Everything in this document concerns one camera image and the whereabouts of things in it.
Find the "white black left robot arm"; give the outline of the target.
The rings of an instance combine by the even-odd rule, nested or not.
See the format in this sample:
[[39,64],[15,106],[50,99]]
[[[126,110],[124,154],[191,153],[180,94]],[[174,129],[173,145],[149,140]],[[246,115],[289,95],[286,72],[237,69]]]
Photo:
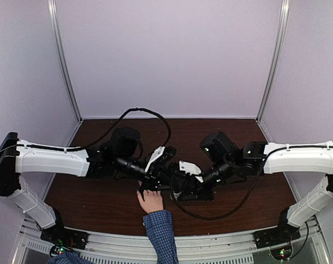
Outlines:
[[142,147],[140,133],[130,127],[117,128],[101,146],[64,148],[33,144],[19,140],[17,133],[9,133],[0,146],[0,196],[14,203],[36,221],[57,244],[69,240],[69,232],[57,210],[40,200],[21,175],[27,172],[62,173],[77,177],[98,178],[124,172],[139,181],[137,197],[147,214],[163,212],[164,205],[159,183],[148,186],[156,179],[152,170],[161,161],[166,148],[160,146],[148,163],[133,158],[137,147]]

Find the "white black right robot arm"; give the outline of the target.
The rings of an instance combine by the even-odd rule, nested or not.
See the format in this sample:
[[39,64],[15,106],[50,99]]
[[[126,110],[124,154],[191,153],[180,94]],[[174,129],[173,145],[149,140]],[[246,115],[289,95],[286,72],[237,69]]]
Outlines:
[[177,186],[177,173],[173,173],[170,182],[172,200],[194,218],[201,216],[187,211],[180,201],[212,200],[213,188],[234,175],[245,178],[281,172],[324,174],[312,191],[281,212],[279,223],[272,231],[272,238],[278,243],[285,242],[294,230],[333,203],[333,140],[311,145],[250,142],[239,149],[225,133],[218,131],[204,138],[200,148],[214,163],[212,167],[202,172],[193,163],[179,162],[179,172],[185,173],[187,180]]

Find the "mannequin hand with painted nails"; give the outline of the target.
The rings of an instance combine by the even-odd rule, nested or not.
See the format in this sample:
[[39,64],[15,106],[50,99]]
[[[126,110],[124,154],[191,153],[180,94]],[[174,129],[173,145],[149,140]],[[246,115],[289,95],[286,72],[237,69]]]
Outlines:
[[164,210],[161,191],[144,190],[143,193],[137,191],[137,198],[141,208],[147,214]]

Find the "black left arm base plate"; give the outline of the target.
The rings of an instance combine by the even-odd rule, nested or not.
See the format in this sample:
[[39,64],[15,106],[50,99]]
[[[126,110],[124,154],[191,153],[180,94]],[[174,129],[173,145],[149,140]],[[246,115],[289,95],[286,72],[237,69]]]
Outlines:
[[63,235],[59,238],[54,238],[46,231],[41,232],[40,238],[41,240],[52,243],[53,245],[64,247],[69,250],[84,250],[88,242],[89,234],[87,232],[65,229]]

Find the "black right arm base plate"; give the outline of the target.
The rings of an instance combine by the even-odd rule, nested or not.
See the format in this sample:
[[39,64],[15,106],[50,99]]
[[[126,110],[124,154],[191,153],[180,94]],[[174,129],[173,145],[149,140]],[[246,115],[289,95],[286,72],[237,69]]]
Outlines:
[[264,229],[253,233],[254,241],[258,249],[289,243],[299,239],[301,234],[297,228],[280,229],[278,227]]

